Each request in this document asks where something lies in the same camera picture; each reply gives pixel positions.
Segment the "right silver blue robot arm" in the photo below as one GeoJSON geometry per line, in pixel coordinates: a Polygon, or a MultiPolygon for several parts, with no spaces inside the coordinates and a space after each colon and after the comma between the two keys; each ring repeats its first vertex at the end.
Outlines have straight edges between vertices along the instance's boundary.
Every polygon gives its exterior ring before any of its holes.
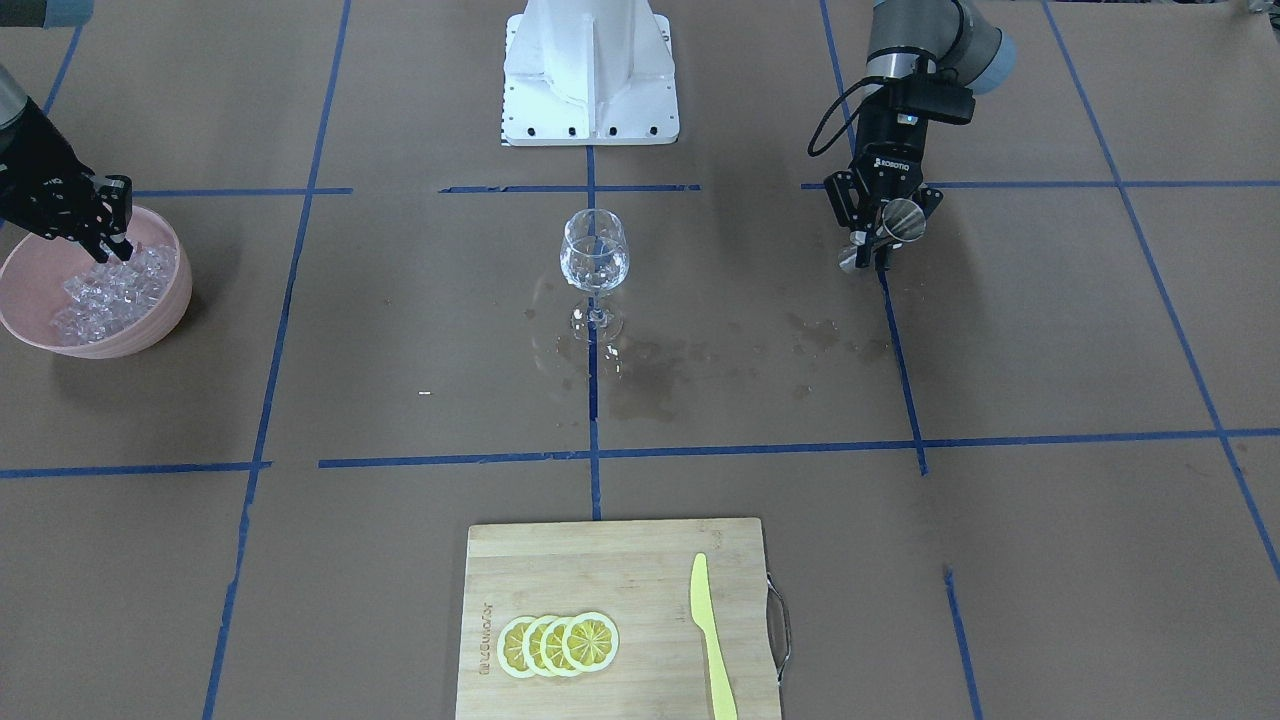
{"type": "Polygon", "coordinates": [[[40,105],[1,69],[1,217],[46,240],[78,243],[96,263],[127,263],[133,184],[83,164],[40,105]]]}

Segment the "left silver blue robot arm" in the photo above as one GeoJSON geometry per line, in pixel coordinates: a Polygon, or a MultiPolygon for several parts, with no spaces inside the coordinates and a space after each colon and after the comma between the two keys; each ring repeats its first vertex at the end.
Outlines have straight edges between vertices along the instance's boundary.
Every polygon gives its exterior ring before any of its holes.
{"type": "Polygon", "coordinates": [[[849,165],[823,187],[849,233],[844,272],[887,272],[893,252],[916,242],[941,205],[923,161],[929,128],[964,127],[977,99],[1010,77],[1016,45],[974,1],[877,1],[863,78],[829,108],[850,102],[838,135],[850,135],[849,165]]]}

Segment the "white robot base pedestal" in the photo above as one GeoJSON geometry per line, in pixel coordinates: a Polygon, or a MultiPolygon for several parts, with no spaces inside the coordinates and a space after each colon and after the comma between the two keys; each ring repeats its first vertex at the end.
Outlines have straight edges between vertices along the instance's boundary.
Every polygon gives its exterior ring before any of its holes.
{"type": "Polygon", "coordinates": [[[503,145],[678,141],[671,24],[650,3],[529,1],[504,41],[503,145]]]}

